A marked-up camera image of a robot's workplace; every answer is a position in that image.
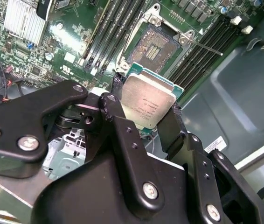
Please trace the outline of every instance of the white connector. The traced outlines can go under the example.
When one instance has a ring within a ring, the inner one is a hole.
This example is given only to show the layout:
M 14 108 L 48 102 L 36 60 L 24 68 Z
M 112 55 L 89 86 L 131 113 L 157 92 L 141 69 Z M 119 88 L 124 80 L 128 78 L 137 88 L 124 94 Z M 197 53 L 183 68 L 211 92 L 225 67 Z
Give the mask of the white connector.
M 244 29 L 242 29 L 241 32 L 248 35 L 252 32 L 252 30 L 253 30 L 253 27 L 248 25 Z
M 230 20 L 231 24 L 239 25 L 239 23 L 242 21 L 242 18 L 240 16 L 236 16 L 234 19 Z

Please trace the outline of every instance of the heatsink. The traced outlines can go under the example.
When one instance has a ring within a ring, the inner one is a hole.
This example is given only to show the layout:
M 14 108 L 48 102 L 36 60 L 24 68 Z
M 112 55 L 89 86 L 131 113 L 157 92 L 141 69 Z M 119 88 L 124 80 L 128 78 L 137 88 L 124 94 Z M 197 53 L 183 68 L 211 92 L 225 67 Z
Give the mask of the heatsink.
M 9 0 L 4 28 L 10 35 L 25 42 L 40 45 L 46 29 L 46 21 L 36 14 L 36 9 L 21 0 Z

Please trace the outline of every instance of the ram slot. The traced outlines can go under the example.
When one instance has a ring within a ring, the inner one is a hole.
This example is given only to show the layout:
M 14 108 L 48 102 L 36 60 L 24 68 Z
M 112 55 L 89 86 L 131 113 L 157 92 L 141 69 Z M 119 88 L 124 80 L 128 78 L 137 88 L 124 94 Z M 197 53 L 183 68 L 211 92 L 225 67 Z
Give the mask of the ram slot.
M 219 40 L 221 40 L 222 37 L 227 32 L 229 32 L 228 26 L 222 25 L 222 26 L 220 26 L 220 28 L 221 28 L 221 30 L 223 30 L 223 29 L 224 30 L 223 31 L 219 30 L 219 32 L 214 33 L 214 35 L 210 39 L 208 39 L 208 41 L 206 43 L 204 43 L 206 46 L 208 46 L 210 48 L 213 48 L 215 50 L 219 50 L 219 49 L 216 49 L 215 48 L 216 42 L 219 41 Z M 177 82 L 177 83 L 183 83 L 184 79 L 186 79 L 191 74 L 192 70 L 194 70 L 197 66 L 200 66 L 201 60 L 204 57 L 206 57 L 207 55 L 209 55 L 209 54 L 214 54 L 214 53 L 198 46 L 198 51 L 197 51 L 196 55 L 192 58 L 192 60 L 194 62 L 189 63 L 187 65 L 187 67 L 183 68 L 181 74 L 185 74 L 185 75 L 184 76 L 181 76 L 180 75 L 175 80 L 175 82 Z
M 220 52 L 225 52 L 240 34 L 239 27 L 230 24 L 228 18 L 220 16 L 200 43 Z M 187 92 L 218 59 L 217 54 L 195 46 L 177 71 L 170 77 L 170 81 L 182 86 Z
M 104 56 L 106 55 L 108 49 L 110 48 L 110 44 L 112 41 L 115 39 L 117 33 L 118 33 L 118 28 L 121 26 L 123 23 L 123 20 L 127 16 L 128 12 L 130 11 L 130 7 L 132 5 L 132 2 L 124 1 L 123 4 L 121 5 L 121 11 L 119 12 L 116 20 L 114 21 L 112 28 L 109 31 L 109 36 L 104 40 L 104 45 L 103 45 L 103 50 L 100 53 L 100 56 L 98 57 L 96 67 L 100 66 L 101 61 L 103 60 Z
M 110 4 L 109 8 L 106 11 L 106 16 L 102 18 L 100 27 L 97 29 L 96 34 L 93 37 L 93 40 L 85 52 L 85 59 L 87 61 L 85 68 L 89 69 L 98 54 L 105 36 L 108 35 L 109 29 L 113 24 L 113 21 L 118 15 L 118 10 L 120 9 L 121 1 L 113 1 L 113 4 Z
M 129 15 L 126 17 L 126 20 L 124 21 L 124 23 L 122 24 L 121 28 L 120 28 L 120 32 L 117 35 L 117 42 L 115 44 L 115 47 L 113 47 L 111 49 L 111 52 L 108 54 L 108 56 L 105 58 L 104 60 L 104 64 L 101 68 L 100 73 L 104 73 L 104 71 L 106 70 L 107 66 L 109 65 L 109 63 L 112 61 L 112 59 L 114 58 L 114 56 L 117 54 L 117 52 L 121 49 L 120 44 L 125 42 L 123 41 L 123 39 L 125 38 L 125 36 L 131 32 L 131 28 L 133 27 L 133 23 L 136 22 L 138 15 L 141 13 L 141 10 L 143 8 L 145 4 L 145 1 L 143 0 L 138 0 L 135 1 L 135 4 L 132 8 L 132 10 L 129 12 Z
M 237 37 L 238 36 L 236 35 L 236 31 L 233 31 L 231 33 L 228 32 L 228 34 L 221 39 L 219 43 L 220 46 L 215 46 L 215 48 L 219 51 L 226 51 L 227 48 L 237 39 Z M 204 60 L 201 61 L 201 66 L 195 69 L 191 73 L 191 75 L 187 77 L 187 79 L 182 81 L 184 88 L 186 88 L 187 90 L 191 88 L 195 84 L 195 82 L 203 76 L 203 74 L 208 70 L 208 68 L 210 68 L 213 63 L 219 58 L 220 56 L 218 56 L 217 54 L 207 53 L 207 57 L 205 57 Z
M 218 31 L 222 28 L 224 23 L 222 23 L 222 17 L 219 17 L 215 24 L 211 27 L 211 29 L 204 35 L 204 37 L 200 40 L 201 44 L 208 44 L 208 42 L 214 37 L 215 34 L 218 34 Z M 201 47 L 195 46 L 190 54 L 184 59 L 182 64 L 179 66 L 177 71 L 170 77 L 170 81 L 175 82 L 176 79 L 179 78 L 180 74 L 184 72 L 184 70 L 191 66 L 191 62 L 196 58 L 196 55 L 202 50 Z

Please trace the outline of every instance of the motherboard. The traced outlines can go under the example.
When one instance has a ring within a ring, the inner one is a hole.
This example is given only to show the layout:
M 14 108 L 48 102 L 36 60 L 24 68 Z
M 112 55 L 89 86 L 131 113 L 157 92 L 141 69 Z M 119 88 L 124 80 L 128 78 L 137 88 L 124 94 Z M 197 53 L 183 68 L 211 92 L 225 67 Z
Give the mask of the motherboard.
M 189 92 L 263 16 L 261 0 L 0 0 L 0 61 L 37 88 L 107 89 L 138 63 Z

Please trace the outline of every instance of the white label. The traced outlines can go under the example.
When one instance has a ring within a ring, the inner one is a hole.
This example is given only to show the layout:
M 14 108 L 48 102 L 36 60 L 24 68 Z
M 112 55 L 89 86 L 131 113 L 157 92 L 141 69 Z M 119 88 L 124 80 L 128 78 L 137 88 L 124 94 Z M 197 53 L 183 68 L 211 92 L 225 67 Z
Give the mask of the white label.
M 213 141 L 211 144 L 209 144 L 208 147 L 205 148 L 205 151 L 207 153 L 210 153 L 214 149 L 218 149 L 219 151 L 222 151 L 224 148 L 226 148 L 226 143 L 222 136 L 219 136 L 215 141 Z

